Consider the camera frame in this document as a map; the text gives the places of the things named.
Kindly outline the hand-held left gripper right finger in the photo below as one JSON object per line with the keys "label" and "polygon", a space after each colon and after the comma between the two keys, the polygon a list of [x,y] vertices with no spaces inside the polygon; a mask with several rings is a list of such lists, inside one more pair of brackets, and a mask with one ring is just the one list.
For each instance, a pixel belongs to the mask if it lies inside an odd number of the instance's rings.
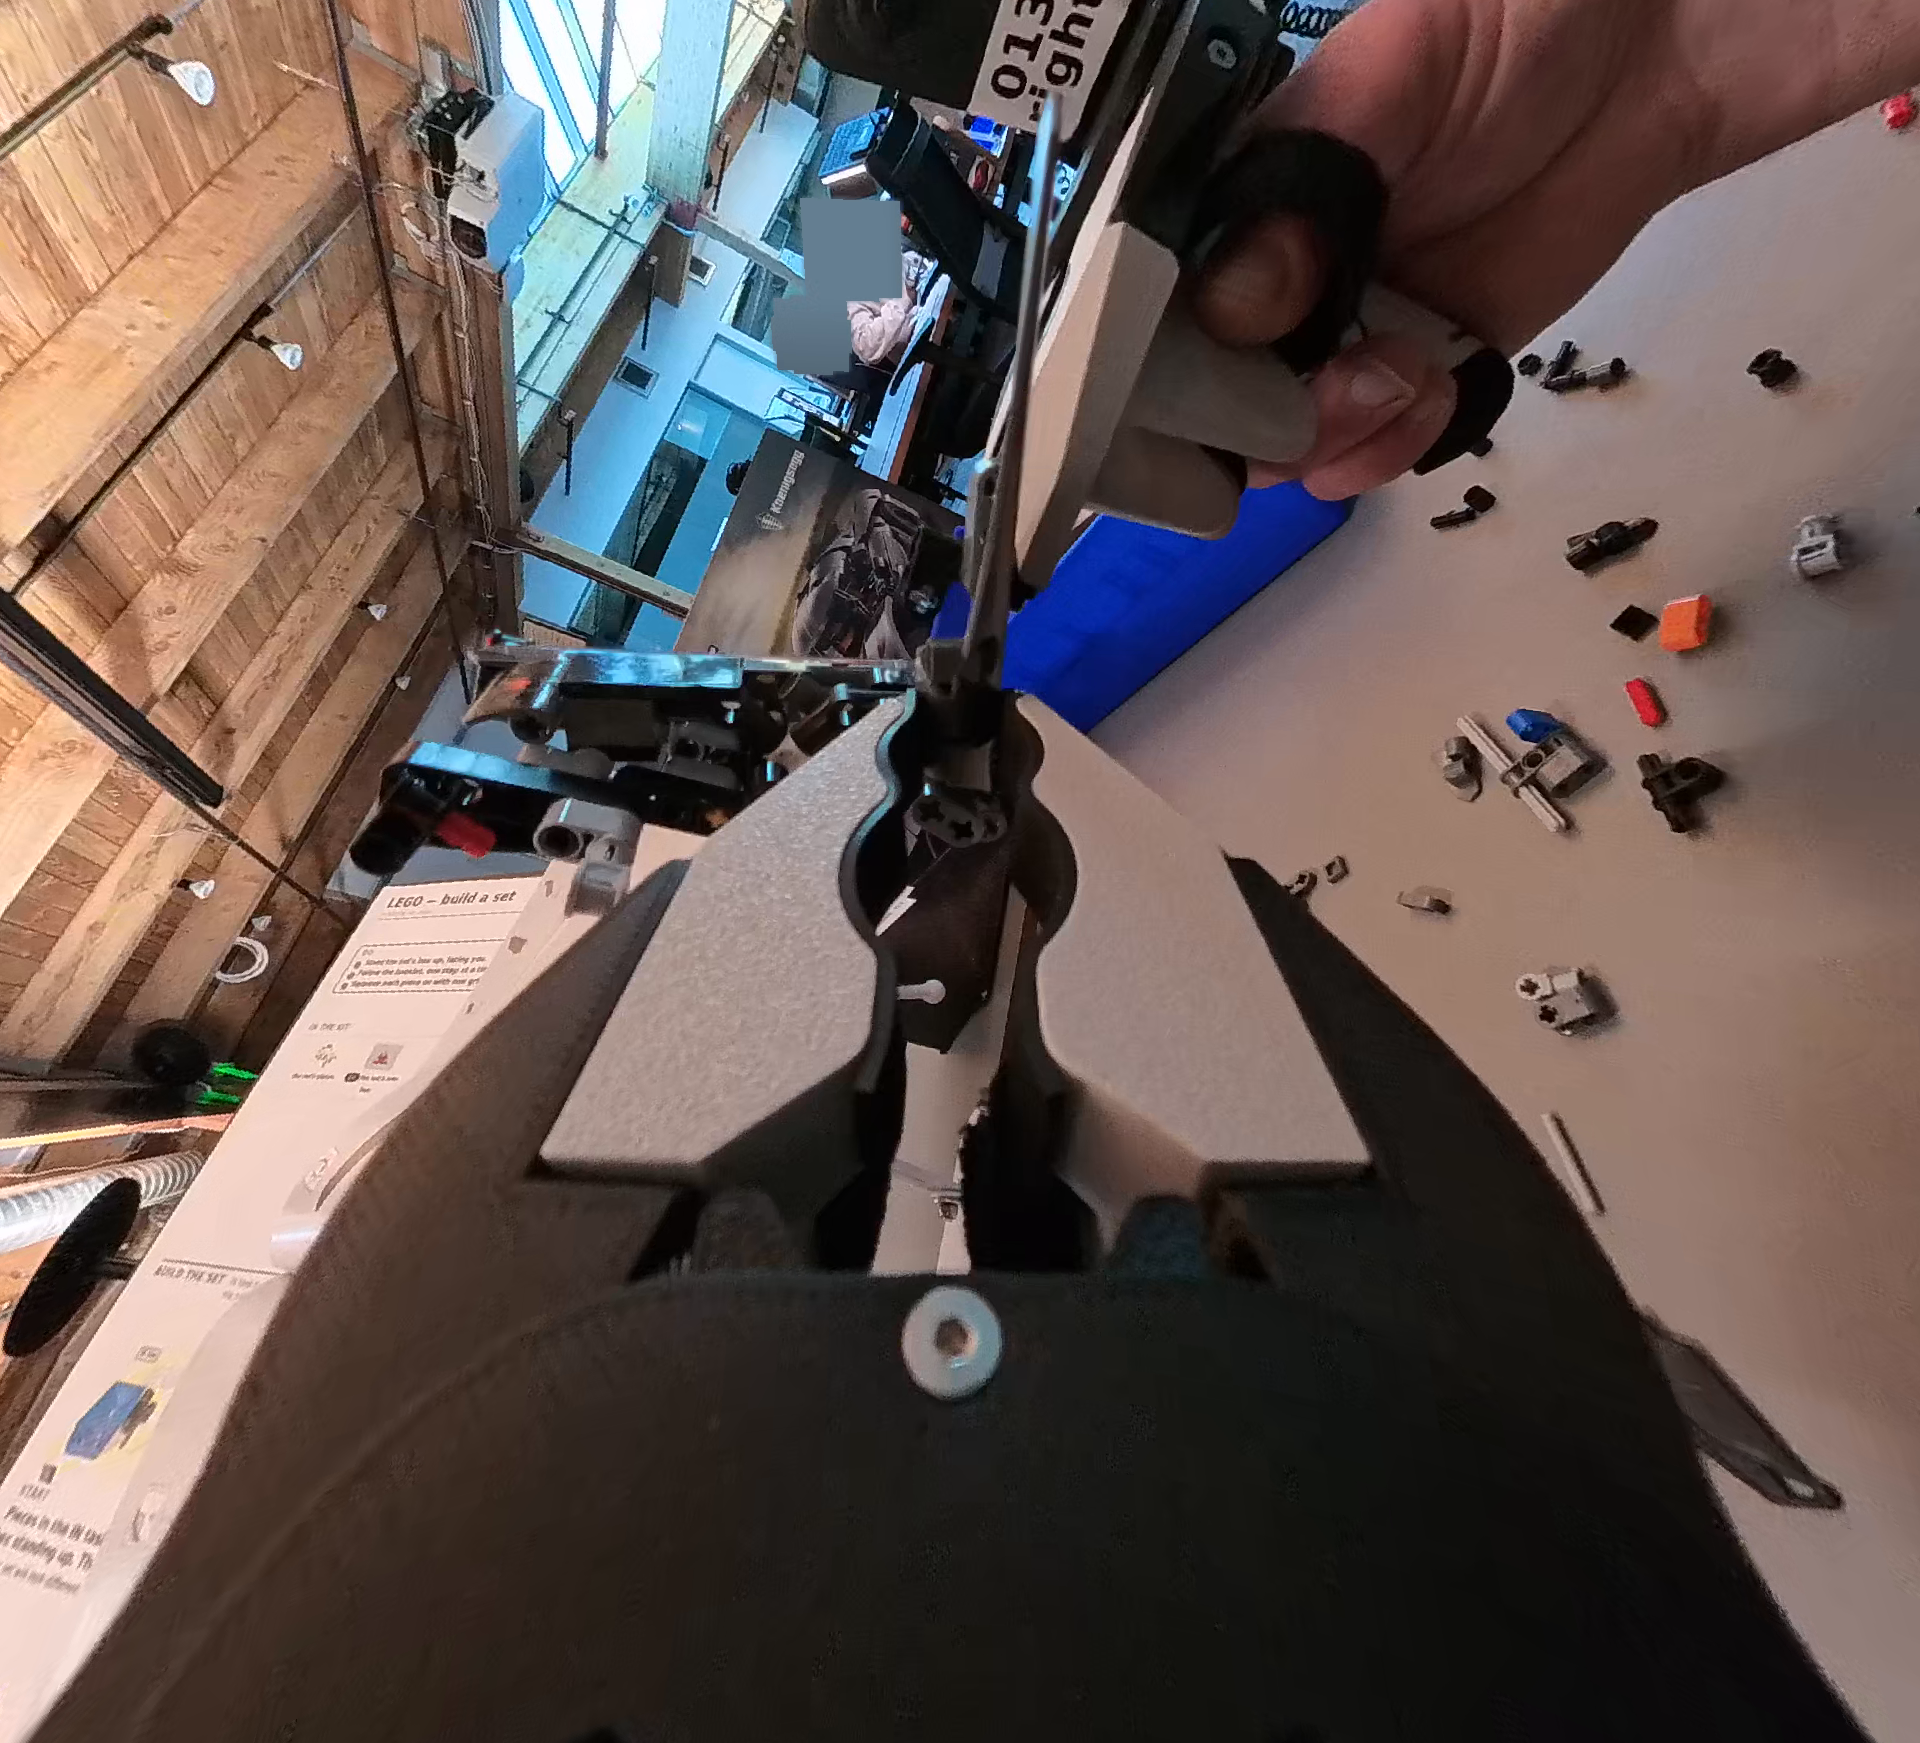
{"label": "hand-held left gripper right finger", "polygon": [[991,1270],[1082,1271],[1155,1202],[1373,1167],[1233,862],[1036,698],[1000,746]]}

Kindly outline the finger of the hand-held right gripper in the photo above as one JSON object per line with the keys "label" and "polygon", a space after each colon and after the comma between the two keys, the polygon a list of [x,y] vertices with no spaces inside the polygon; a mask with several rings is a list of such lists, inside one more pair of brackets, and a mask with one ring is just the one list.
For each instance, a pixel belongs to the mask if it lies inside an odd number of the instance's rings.
{"label": "finger of the hand-held right gripper", "polygon": [[1056,573],[1086,514],[1163,531],[1189,516],[1187,449],[1135,425],[1132,400],[1180,281],[1174,250],[1109,221],[1082,237],[991,442],[991,536],[1025,592]]}

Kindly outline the grey black lego subassembly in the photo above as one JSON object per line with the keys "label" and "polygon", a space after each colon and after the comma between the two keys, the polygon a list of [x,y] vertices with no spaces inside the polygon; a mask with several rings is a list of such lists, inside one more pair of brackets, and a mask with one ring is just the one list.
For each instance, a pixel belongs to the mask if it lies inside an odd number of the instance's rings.
{"label": "grey black lego subassembly", "polygon": [[936,641],[915,660],[789,660],[511,643],[485,657],[468,722],[516,752],[414,742],[383,774],[350,844],[390,881],[424,847],[468,858],[611,862],[648,828],[713,838],[763,800],[799,806],[826,755],[905,706],[905,751],[861,896],[894,953],[910,1045],[948,1053],[989,1007],[1012,865],[1007,706],[982,652]]}

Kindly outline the scattered loose lego pieces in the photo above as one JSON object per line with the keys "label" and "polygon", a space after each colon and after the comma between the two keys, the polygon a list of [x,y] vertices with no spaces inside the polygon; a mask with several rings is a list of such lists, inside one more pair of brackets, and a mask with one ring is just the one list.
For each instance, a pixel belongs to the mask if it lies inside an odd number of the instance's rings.
{"label": "scattered loose lego pieces", "polygon": [[1288,856],[1621,1222],[1916,1155],[1916,135],[1665,215],[1524,384],[1488,514],[1369,500],[1262,690]]}

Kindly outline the person's right hand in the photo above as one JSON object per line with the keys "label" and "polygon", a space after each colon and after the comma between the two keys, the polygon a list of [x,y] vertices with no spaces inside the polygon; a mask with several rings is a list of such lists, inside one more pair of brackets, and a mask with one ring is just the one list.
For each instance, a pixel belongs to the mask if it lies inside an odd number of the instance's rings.
{"label": "person's right hand", "polygon": [[1916,77],[1918,0],[1375,0],[1235,144],[1364,151],[1381,280],[1512,349],[1665,207]]}

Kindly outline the long black lego panel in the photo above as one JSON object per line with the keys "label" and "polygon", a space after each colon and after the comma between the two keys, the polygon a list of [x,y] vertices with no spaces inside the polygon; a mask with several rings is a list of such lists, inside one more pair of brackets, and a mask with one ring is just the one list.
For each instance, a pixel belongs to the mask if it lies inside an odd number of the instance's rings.
{"label": "long black lego panel", "polygon": [[976,706],[976,698],[998,690],[1002,680],[1004,636],[1014,595],[1022,459],[1049,296],[1062,130],[1062,99],[1047,92],[1030,158],[1030,218],[1020,250],[1014,349],[989,449],[973,480],[976,496],[971,518],[975,543],[968,573],[971,616],[958,652],[958,693],[968,709]]}

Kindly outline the dark grey lego wing panel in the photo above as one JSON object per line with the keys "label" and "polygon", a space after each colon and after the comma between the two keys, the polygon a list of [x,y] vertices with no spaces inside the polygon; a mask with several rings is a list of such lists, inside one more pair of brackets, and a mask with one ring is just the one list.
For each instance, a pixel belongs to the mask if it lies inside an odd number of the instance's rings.
{"label": "dark grey lego wing panel", "polygon": [[1696,1449],[1767,1501],[1797,1511],[1845,1511],[1845,1494],[1814,1472],[1764,1411],[1694,1337],[1642,1312],[1651,1355]]}

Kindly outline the dark lego set box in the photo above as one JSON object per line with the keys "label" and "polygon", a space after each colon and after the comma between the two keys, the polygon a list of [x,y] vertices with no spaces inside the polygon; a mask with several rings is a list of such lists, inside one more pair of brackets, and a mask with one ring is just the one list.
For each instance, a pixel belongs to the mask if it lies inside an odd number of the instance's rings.
{"label": "dark lego set box", "polygon": [[769,429],[746,463],[677,648],[910,662],[962,574],[958,516]]}

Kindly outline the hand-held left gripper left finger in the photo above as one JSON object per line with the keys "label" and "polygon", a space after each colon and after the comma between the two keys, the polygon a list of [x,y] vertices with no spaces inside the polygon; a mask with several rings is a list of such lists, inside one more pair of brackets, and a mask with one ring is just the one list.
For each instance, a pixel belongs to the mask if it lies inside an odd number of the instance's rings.
{"label": "hand-held left gripper left finger", "polygon": [[856,847],[900,806],[876,704],[691,858],[540,1147],[559,1177],[769,1198],[868,1274],[905,1106],[898,976]]}

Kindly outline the white instruction sheet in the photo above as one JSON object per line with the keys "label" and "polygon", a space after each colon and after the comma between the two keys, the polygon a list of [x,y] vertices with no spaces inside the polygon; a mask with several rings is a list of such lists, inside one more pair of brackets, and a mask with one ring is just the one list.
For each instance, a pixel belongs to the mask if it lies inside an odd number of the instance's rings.
{"label": "white instruction sheet", "polygon": [[445,1062],[643,867],[381,891],[4,1473],[4,1730],[153,1567],[199,1483],[278,1285]]}

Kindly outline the blue plastic bin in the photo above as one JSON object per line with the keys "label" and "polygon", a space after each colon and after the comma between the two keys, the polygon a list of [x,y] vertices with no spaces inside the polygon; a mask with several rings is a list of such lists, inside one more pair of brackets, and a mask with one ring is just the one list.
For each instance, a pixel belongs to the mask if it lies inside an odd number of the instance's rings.
{"label": "blue plastic bin", "polygon": [[1004,685],[1092,730],[1336,534],[1353,507],[1279,484],[1245,493],[1233,528],[1214,538],[1098,516],[1012,616]]}

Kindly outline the silver air duct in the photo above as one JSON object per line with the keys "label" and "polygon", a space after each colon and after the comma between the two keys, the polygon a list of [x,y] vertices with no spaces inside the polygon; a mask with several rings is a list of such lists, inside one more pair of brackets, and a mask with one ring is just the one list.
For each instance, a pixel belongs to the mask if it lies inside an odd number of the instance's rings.
{"label": "silver air duct", "polygon": [[199,1152],[167,1152],[36,1177],[3,1191],[3,1253],[58,1238],[83,1211],[116,1184],[138,1189],[140,1206],[177,1202],[206,1167]]}

